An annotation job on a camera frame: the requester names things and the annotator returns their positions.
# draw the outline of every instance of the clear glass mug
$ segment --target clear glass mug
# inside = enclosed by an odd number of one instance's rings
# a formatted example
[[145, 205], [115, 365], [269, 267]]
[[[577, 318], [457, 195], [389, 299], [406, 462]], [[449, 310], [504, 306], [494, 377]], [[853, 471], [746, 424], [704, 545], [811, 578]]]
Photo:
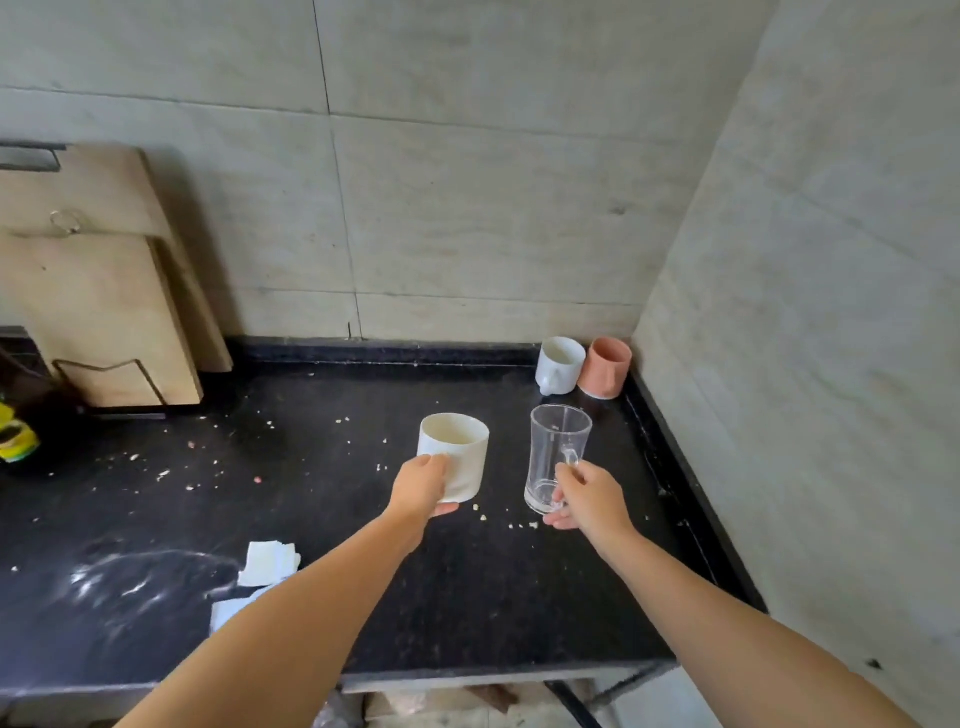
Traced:
[[562, 502], [553, 502], [557, 464], [580, 462], [593, 420], [576, 407], [541, 404], [530, 413], [530, 427], [530, 472], [523, 496], [537, 513], [553, 513], [564, 507]]

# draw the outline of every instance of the hand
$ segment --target hand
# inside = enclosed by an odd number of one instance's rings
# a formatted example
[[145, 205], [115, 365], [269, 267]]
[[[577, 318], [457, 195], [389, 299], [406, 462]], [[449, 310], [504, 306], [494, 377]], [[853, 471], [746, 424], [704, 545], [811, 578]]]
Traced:
[[623, 489], [603, 468], [581, 460], [576, 468], [557, 465], [559, 485], [554, 502], [566, 498], [567, 505], [548, 513], [543, 522], [560, 530], [581, 529], [603, 555], [606, 544], [627, 533], [636, 532], [623, 500]]
[[423, 527], [434, 516], [457, 510], [459, 503], [440, 503], [449, 459], [447, 455], [418, 455], [407, 460], [394, 480], [387, 513], [413, 518]]

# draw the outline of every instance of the white mug handle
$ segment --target white mug handle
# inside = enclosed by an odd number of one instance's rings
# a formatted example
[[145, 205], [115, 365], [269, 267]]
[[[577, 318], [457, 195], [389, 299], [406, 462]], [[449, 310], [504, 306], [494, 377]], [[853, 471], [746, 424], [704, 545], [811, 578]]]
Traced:
[[546, 373], [546, 376], [543, 378], [543, 384], [540, 385], [540, 393], [544, 397], [549, 397], [553, 394], [553, 386], [557, 381], [557, 370], [551, 369]]

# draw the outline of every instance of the floor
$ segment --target floor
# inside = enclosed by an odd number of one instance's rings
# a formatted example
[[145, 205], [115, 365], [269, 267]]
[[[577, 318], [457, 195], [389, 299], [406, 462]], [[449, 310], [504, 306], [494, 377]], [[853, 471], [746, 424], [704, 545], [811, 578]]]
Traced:
[[[588, 681], [571, 687], [586, 699], [592, 692]], [[366, 716], [372, 728], [578, 728], [573, 716], [542, 683], [509, 686], [519, 699], [506, 715], [484, 706], [464, 691], [423, 693], [378, 693], [368, 700]], [[413, 715], [384, 715], [417, 710]], [[620, 728], [612, 711], [601, 711], [597, 720], [604, 728]]]

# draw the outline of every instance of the left hand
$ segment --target left hand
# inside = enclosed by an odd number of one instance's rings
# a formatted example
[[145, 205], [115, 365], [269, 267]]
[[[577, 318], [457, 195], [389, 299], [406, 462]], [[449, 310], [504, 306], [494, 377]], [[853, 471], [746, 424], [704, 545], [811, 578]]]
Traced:
[[460, 503], [440, 503], [444, 497], [447, 455], [418, 455], [400, 468], [387, 513], [416, 518], [426, 525], [434, 516], [453, 513]]

